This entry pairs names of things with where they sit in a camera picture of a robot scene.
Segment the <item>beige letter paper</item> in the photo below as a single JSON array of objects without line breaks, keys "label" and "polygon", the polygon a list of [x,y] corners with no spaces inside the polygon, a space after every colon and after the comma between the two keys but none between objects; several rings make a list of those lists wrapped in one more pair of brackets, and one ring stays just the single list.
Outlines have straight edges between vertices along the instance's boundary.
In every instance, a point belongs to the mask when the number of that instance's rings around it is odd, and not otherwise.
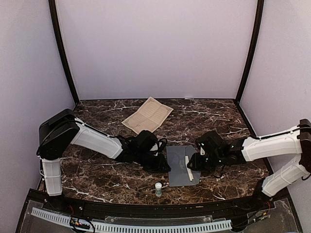
[{"label": "beige letter paper", "polygon": [[188,168],[188,163],[189,163],[189,157],[185,156],[185,165],[186,165],[187,173],[189,176],[189,180],[192,182],[194,180],[194,177],[193,177],[192,170]]}]

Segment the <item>grey envelope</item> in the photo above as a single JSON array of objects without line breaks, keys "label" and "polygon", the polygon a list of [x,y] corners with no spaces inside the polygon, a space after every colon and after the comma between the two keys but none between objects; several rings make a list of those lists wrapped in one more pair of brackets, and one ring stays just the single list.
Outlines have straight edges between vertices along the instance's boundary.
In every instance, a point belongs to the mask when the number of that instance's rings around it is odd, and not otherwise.
[{"label": "grey envelope", "polygon": [[168,146],[167,162],[171,170],[169,174],[169,186],[193,186],[199,184],[201,172],[187,168],[191,156],[196,153],[195,148],[190,146]]}]

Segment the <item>beige lined letter sheet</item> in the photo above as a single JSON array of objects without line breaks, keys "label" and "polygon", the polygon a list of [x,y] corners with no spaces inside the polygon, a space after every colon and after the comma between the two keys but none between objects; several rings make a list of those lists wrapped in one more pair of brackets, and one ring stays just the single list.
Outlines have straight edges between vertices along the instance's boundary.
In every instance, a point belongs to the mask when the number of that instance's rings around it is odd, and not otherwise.
[{"label": "beige lined letter sheet", "polygon": [[139,134],[143,130],[154,132],[173,111],[173,108],[166,106],[156,99],[149,97],[139,109],[125,119],[122,124]]}]

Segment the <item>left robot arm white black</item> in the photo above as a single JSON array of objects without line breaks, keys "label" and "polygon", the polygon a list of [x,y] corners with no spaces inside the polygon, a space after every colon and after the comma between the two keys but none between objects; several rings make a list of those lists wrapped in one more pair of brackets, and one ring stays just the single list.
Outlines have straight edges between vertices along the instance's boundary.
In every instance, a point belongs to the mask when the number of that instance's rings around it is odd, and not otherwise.
[{"label": "left robot arm white black", "polygon": [[163,155],[167,139],[158,139],[143,130],[137,136],[112,136],[93,128],[65,109],[39,126],[39,146],[36,152],[41,160],[49,203],[57,211],[69,207],[61,194],[61,157],[69,145],[78,145],[121,163],[138,163],[143,170],[164,173],[171,170]]}]

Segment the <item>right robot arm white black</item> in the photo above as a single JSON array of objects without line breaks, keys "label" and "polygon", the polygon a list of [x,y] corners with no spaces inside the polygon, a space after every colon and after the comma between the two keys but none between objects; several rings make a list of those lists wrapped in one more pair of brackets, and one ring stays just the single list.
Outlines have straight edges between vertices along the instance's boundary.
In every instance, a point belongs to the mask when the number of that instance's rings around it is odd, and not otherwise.
[{"label": "right robot arm white black", "polygon": [[267,200],[298,179],[311,176],[311,123],[300,120],[297,126],[276,134],[249,136],[231,143],[216,131],[209,131],[196,140],[199,149],[187,163],[193,171],[212,172],[218,166],[232,166],[261,158],[293,154],[294,158],[274,174],[260,180],[248,199],[248,207],[259,210]]}]

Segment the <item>small electronics board with leds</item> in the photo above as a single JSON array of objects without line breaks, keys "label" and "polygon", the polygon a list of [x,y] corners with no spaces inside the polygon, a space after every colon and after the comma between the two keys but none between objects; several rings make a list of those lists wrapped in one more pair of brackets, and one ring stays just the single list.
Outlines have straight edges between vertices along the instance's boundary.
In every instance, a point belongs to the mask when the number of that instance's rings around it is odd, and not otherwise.
[{"label": "small electronics board with leds", "polygon": [[82,228],[82,229],[89,229],[90,226],[88,224],[84,224],[82,222],[80,222],[78,219],[75,220],[73,218],[70,219],[69,221],[69,225],[72,226],[72,227],[75,227],[75,228]]}]

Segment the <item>black front table rail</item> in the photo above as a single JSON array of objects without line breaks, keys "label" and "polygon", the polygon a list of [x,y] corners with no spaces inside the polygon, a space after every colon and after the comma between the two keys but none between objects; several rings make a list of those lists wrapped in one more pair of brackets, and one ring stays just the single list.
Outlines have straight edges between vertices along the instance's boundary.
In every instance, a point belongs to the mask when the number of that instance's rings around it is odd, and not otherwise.
[{"label": "black front table rail", "polygon": [[275,207],[270,200],[256,200],[251,197],[197,204],[131,205],[75,199],[64,195],[50,197],[38,190],[31,191],[31,194],[49,210],[86,219],[107,217],[160,219],[207,216],[212,219],[231,219],[235,225],[245,225],[252,217],[262,213],[269,214]]}]

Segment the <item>black right frame post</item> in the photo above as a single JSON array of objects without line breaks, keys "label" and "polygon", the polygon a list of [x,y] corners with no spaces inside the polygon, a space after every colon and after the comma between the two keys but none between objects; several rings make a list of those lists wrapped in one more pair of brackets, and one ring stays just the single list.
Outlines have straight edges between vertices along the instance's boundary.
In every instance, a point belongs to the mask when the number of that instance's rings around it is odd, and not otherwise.
[{"label": "black right frame post", "polygon": [[238,88],[238,91],[237,91],[237,94],[235,97],[235,102],[238,105],[240,104],[240,102],[242,100],[242,96],[243,96],[243,93],[244,93],[244,90],[245,90],[245,87],[247,84],[247,80],[248,80],[249,73],[251,70],[253,58],[255,55],[257,41],[258,41],[259,32],[260,32],[261,20],[262,20],[262,15],[263,15],[263,9],[264,9],[264,0],[258,0],[257,6],[256,6],[256,14],[255,14],[255,20],[254,20],[254,26],[253,26],[253,30],[252,30],[249,50],[248,50],[247,58],[245,61],[245,66],[243,69],[240,85],[239,85],[239,88]]}]

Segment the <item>black frame post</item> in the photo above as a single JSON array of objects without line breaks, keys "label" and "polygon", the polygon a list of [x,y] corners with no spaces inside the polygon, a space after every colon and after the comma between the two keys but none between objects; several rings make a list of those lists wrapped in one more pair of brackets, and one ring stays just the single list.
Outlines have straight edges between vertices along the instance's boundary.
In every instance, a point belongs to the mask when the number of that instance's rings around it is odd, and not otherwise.
[{"label": "black frame post", "polygon": [[63,67],[63,71],[65,74],[66,81],[69,86],[69,90],[73,98],[74,104],[77,105],[80,102],[80,100],[79,100],[78,93],[77,93],[77,90],[74,84],[74,80],[73,80],[73,77],[70,71],[70,67],[69,67],[69,63],[68,63],[68,59],[67,59],[67,55],[66,55],[66,51],[64,47],[64,42],[63,42],[63,38],[61,35],[60,23],[59,23],[58,13],[56,9],[56,1],[48,0],[48,3],[49,3],[51,20],[52,20],[52,27],[54,31],[54,37],[56,40],[61,64]]},{"label": "black frame post", "polygon": [[235,97],[235,102],[238,105],[240,104],[240,102],[242,100],[242,96],[243,96],[243,93],[244,93],[244,90],[245,90],[245,87],[247,84],[247,80],[248,80],[249,73],[251,70],[253,58],[255,55],[257,41],[258,41],[259,32],[260,32],[261,20],[262,20],[262,15],[263,15],[263,9],[264,9],[264,0],[258,0],[257,6],[256,6],[256,14],[255,14],[255,20],[254,20],[254,26],[253,26],[253,30],[252,30],[249,50],[248,50],[247,58],[245,61],[245,66],[243,69],[240,85],[239,85],[239,88],[238,88],[238,91],[237,91],[237,94]]}]

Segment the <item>black left frame post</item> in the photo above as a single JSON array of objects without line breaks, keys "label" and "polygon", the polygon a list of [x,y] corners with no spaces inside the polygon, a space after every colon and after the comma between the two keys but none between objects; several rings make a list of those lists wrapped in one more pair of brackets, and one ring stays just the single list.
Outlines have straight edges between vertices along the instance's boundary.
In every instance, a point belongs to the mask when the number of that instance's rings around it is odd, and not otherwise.
[{"label": "black left frame post", "polygon": [[54,31],[54,37],[56,40],[61,64],[63,67],[63,71],[65,74],[66,81],[69,86],[69,90],[73,98],[74,104],[77,105],[80,102],[80,100],[79,100],[78,93],[77,93],[77,90],[74,84],[74,80],[73,80],[73,77],[70,71],[70,67],[69,67],[69,63],[68,63],[68,59],[67,59],[67,55],[66,55],[66,51],[64,47],[64,42],[63,42],[63,38],[61,35],[60,23],[59,23],[58,13],[56,9],[56,1],[48,0],[48,3],[49,3],[51,20],[52,20],[52,27]]}]

